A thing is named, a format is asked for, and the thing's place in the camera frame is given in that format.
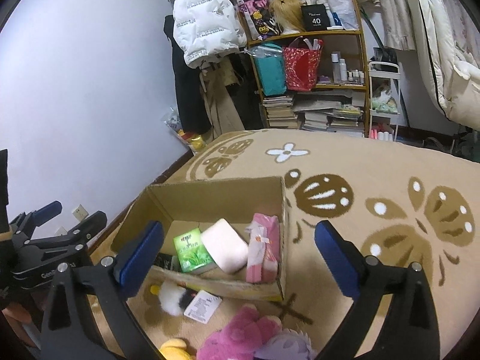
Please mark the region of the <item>white fluffy duck plush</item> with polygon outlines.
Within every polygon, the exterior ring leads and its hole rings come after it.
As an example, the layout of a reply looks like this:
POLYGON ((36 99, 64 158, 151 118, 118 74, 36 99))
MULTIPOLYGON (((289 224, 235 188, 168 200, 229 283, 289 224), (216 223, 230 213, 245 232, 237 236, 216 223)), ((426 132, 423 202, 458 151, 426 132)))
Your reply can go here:
POLYGON ((166 280, 162 284, 152 284, 150 287, 152 295, 158 297, 161 309, 171 316, 181 316, 187 306, 197 295, 192 289, 179 286, 177 283, 166 280))

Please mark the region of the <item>black tissue pack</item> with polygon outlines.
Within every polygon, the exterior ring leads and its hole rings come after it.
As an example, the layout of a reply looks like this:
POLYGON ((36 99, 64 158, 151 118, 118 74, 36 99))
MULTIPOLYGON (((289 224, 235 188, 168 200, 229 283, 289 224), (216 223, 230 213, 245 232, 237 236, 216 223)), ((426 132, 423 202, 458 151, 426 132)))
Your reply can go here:
POLYGON ((169 271, 179 272, 181 270, 178 257, 171 254, 158 253, 153 264, 169 271))

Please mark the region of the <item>yellow plush toy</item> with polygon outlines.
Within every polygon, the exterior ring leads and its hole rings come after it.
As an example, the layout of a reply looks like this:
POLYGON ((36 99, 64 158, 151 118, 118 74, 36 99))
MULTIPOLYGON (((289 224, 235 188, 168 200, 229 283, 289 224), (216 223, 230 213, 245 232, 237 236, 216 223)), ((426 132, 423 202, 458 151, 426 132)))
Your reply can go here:
POLYGON ((166 360, 195 360, 187 351, 187 344, 182 339, 170 339, 160 346, 160 353, 166 360))

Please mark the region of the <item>green tissue pack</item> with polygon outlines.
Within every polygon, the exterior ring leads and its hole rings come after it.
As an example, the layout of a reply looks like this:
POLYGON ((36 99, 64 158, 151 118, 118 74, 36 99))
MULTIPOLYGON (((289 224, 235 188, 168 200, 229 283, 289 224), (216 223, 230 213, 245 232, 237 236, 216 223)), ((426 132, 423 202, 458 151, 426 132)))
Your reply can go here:
POLYGON ((200 275, 217 268, 201 240, 199 228, 174 237, 173 244, 182 273, 200 275))

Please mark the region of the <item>purple haired doll plush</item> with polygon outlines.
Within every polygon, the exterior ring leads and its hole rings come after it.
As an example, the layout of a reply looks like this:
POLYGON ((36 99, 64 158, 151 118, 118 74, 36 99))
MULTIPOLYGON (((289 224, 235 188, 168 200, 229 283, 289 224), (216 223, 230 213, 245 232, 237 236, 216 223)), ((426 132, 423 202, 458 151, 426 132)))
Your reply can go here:
POLYGON ((256 359, 269 360, 311 360, 317 353, 311 339, 302 331, 284 329, 256 350, 256 359))

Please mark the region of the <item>pink swirl cushion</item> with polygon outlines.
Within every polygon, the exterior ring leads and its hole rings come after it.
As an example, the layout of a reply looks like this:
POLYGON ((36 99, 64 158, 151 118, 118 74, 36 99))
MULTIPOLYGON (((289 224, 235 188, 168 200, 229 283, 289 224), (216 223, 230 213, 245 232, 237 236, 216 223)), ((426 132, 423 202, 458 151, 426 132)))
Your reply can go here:
POLYGON ((248 244, 225 219, 203 231, 201 240, 222 272, 231 275, 247 265, 248 244))

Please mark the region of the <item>pink bear plush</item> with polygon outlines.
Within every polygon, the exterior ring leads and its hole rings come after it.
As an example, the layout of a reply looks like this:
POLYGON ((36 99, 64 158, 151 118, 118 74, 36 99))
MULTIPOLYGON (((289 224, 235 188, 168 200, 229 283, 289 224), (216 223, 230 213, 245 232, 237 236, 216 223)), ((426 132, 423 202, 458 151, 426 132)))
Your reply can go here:
POLYGON ((281 329, 277 316, 261 316, 253 304, 243 305, 223 329, 208 336, 196 359, 253 359, 281 329))

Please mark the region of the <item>pink tissue pack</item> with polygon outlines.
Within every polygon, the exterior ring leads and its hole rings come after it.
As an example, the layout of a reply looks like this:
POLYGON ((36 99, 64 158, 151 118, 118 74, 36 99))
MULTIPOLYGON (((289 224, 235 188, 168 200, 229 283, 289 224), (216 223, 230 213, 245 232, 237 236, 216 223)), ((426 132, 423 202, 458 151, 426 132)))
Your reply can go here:
POLYGON ((278 217, 255 213, 246 228, 250 236, 246 281, 267 284, 278 277, 281 261, 281 237, 278 217))

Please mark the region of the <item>beige patterned carpet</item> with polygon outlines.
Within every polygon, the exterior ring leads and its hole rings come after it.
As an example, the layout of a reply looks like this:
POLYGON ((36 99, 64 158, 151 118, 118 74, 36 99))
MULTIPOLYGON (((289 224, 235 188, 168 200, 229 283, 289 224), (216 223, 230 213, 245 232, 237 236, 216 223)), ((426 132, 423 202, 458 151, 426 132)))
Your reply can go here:
POLYGON ((156 345, 181 338, 194 349, 245 303, 306 333, 320 352, 352 306, 314 241, 328 220, 342 238, 387 266, 422 265, 439 324, 439 359, 464 342, 479 312, 479 165, 435 150, 337 133, 264 129, 226 133, 165 184, 279 176, 288 228, 281 301, 223 299, 207 324, 161 309, 149 272, 128 304, 156 345))

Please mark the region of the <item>plastic bag of toys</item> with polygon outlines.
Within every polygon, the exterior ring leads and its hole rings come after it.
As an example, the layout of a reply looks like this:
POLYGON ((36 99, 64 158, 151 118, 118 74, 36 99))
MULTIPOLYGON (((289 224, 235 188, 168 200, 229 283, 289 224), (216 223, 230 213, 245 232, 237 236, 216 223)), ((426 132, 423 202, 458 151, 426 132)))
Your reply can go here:
POLYGON ((170 133, 190 149, 193 155, 197 155, 205 149, 206 143, 200 134, 185 131, 175 107, 169 109, 169 112, 163 117, 163 123, 168 127, 170 133))

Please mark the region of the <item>open cardboard box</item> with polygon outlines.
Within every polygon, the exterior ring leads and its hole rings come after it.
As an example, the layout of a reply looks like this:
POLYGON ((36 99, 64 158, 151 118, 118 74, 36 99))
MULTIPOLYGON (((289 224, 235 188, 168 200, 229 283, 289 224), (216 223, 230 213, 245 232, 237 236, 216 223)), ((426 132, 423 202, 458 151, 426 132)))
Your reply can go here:
POLYGON ((133 240, 149 223, 163 227, 162 254, 195 272, 154 267, 173 281, 220 297, 279 302, 287 285, 288 209, 281 177, 197 180, 148 186, 128 209, 112 250, 133 240))

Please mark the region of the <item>beige trench coat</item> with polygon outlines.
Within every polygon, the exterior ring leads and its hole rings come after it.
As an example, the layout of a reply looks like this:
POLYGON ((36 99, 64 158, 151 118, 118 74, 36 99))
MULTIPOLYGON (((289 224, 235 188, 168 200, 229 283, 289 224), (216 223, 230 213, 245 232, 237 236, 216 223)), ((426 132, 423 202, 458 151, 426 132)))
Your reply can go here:
POLYGON ((227 87, 239 85, 232 63, 224 57, 199 73, 202 98, 211 128, 205 136, 212 141, 224 133, 244 130, 244 125, 227 87))

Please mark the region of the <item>white puffer jacket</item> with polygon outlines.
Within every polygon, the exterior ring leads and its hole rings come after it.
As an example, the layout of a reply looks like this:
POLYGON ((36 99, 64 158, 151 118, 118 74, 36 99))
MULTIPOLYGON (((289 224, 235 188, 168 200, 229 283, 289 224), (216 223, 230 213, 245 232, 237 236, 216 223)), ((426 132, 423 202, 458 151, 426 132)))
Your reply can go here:
POLYGON ((174 0, 173 37, 189 68, 218 63, 247 45, 230 0, 174 0))

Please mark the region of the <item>teal bag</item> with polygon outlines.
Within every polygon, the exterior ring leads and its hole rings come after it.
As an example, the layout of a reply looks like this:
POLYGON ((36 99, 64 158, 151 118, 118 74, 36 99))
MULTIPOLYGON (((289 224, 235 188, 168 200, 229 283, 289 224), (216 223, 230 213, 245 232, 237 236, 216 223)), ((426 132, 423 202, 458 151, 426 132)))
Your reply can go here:
POLYGON ((285 62, 281 46, 267 42, 250 49, 264 96, 282 95, 287 91, 285 62))

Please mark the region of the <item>blonde wig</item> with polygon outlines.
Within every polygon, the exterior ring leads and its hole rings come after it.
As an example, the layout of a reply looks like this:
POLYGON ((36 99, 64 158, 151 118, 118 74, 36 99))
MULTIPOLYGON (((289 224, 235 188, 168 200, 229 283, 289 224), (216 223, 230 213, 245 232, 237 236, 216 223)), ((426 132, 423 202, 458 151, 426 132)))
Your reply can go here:
POLYGON ((280 27, 282 34, 302 33, 305 31, 300 0, 272 0, 270 10, 280 27))

